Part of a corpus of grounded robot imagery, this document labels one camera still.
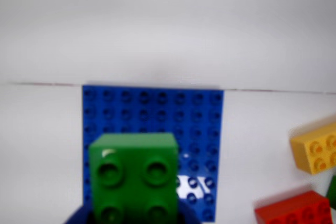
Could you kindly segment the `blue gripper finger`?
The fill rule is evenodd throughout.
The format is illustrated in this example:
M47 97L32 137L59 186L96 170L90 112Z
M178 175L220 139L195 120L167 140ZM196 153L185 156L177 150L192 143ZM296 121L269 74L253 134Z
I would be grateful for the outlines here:
M92 223L92 206L85 204L78 208L64 224L90 224Z
M201 224L196 212L184 201L178 200L178 224Z

